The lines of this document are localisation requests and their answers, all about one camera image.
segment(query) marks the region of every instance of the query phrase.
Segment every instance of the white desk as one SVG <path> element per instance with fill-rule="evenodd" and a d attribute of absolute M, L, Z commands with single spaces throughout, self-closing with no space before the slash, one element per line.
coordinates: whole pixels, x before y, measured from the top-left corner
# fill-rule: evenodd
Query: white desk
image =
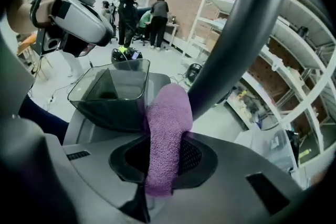
<path fill-rule="evenodd" d="M 175 33 L 176 33 L 176 29 L 179 27 L 179 25 L 177 25 L 177 24 L 172 24 L 172 23 L 167 23 L 166 26 L 174 27 L 173 32 L 172 32 L 172 37 L 171 37 L 170 42 L 169 42 L 169 47 L 171 47 L 171 45 L 173 44 L 173 41 L 174 41 L 174 37 L 175 37 Z"/>

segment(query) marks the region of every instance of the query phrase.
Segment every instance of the concrete floor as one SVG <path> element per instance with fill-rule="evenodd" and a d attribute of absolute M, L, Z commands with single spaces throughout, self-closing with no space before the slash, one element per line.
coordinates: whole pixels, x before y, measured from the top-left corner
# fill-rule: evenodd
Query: concrete floor
<path fill-rule="evenodd" d="M 150 71 L 155 73 L 163 73 L 171 77 L 172 82 L 182 80 L 182 76 L 186 70 L 180 65 L 181 53 L 170 48 L 157 52 L 151 50 L 149 45 L 145 47 L 142 43 L 135 41 L 132 45 L 142 52 L 143 58 L 150 60 Z M 113 40 L 112 44 L 106 47 L 96 47 L 87 56 L 80 57 L 82 67 L 87 71 L 90 68 L 89 60 L 93 66 L 103 66 L 111 63 L 111 50 L 118 47 L 118 42 Z M 75 108 L 67 100 L 68 93 L 72 89 L 70 79 L 67 77 L 69 66 L 59 52 L 53 52 L 47 55 L 47 59 L 52 67 L 43 60 L 41 63 L 42 72 L 36 79 L 36 82 L 31 91 L 32 99 L 41 107 L 48 110 L 50 113 L 62 118 L 65 121 L 70 121 L 75 111 Z M 184 82 L 180 82 L 184 88 L 187 86 Z M 48 104 L 50 97 L 56 89 L 59 89 L 54 94 L 55 101 Z M 235 112 L 226 105 L 219 105 L 208 110 L 204 115 L 194 122 L 193 132 L 216 137 L 222 140 L 234 141 L 239 132 L 243 131 L 244 125 L 241 119 Z"/>

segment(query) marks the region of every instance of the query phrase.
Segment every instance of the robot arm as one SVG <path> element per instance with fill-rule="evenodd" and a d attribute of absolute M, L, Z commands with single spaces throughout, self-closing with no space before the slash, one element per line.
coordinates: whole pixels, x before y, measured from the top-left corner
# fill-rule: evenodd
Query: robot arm
<path fill-rule="evenodd" d="M 46 54 L 62 49 L 75 57 L 87 44 L 106 46 L 112 37 L 110 23 L 93 9 L 95 0 L 55 0 L 49 23 L 39 23 L 37 10 L 42 0 L 33 0 L 30 20 L 38 28 L 35 50 Z"/>

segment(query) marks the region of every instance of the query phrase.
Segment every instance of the red brick wall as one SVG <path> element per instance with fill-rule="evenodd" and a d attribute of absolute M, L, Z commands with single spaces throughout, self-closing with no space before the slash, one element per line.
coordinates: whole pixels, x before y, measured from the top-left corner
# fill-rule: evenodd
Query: red brick wall
<path fill-rule="evenodd" d="M 173 16 L 176 16 L 176 22 L 179 25 L 176 37 L 183 40 L 188 39 L 188 35 L 195 20 L 201 0 L 166 0 L 169 6 L 169 11 Z M 201 16 L 208 19 L 215 19 L 218 9 L 214 5 L 204 6 Z M 207 38 L 210 32 L 210 27 L 207 24 L 197 23 L 195 34 L 197 36 Z"/>

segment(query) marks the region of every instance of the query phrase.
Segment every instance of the purple towel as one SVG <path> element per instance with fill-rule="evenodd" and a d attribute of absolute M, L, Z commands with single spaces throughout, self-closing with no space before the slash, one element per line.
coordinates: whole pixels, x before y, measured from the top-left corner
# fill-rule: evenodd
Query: purple towel
<path fill-rule="evenodd" d="M 151 131 L 151 151 L 145 192 L 169 196 L 177 176 L 182 134 L 193 126 L 185 90 L 171 83 L 164 86 L 146 112 Z"/>

